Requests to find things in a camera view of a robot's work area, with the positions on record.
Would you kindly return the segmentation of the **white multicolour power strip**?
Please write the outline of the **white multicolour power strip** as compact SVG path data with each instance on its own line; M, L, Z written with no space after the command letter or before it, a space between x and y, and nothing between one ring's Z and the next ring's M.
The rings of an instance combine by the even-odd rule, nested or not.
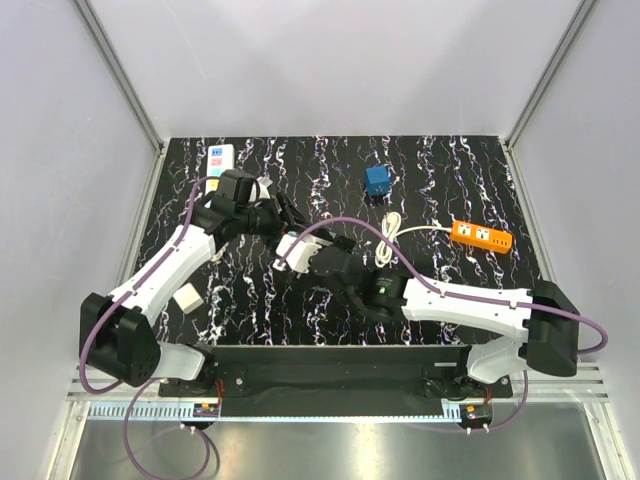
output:
M206 176L209 180L205 192L215 191L222 173L235 167L235 148L232 144L213 145L208 148Z

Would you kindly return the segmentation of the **white usb charger plug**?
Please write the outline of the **white usb charger plug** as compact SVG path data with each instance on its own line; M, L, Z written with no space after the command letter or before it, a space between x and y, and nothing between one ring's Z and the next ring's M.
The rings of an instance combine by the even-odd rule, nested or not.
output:
M183 285L172 296L180 310L185 314L190 314L204 304L203 298L191 283Z

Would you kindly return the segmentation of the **orange power strip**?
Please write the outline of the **orange power strip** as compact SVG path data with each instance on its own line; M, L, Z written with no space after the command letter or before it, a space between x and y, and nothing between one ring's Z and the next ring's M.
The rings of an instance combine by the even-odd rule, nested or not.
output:
M454 221L449 238L457 243L500 254L508 253L513 245L513 236L509 232L460 220Z

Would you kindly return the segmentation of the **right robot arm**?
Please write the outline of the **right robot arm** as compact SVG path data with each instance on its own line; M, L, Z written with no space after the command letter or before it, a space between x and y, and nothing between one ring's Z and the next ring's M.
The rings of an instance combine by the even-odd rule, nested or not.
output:
M370 269L335 245L313 254L309 271L376 323L436 321L496 334L465 348L453 374L463 395L524 370L560 378L577 373L579 312L551 281L507 290L442 283L408 269Z

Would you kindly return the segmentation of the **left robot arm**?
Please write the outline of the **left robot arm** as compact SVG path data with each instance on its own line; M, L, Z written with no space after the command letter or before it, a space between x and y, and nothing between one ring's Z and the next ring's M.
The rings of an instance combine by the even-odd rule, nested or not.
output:
M260 236L271 245L288 232L306 227L307 219L266 177L226 170L215 190L206 194L198 180L186 218L167 243L133 277L101 296L90 294L81 305L79 377L92 394L86 369L92 366L118 384L139 387L151 379L180 380L196 396L215 386L213 357L195 345L160 342L154 322L192 274L218 261L241 235Z

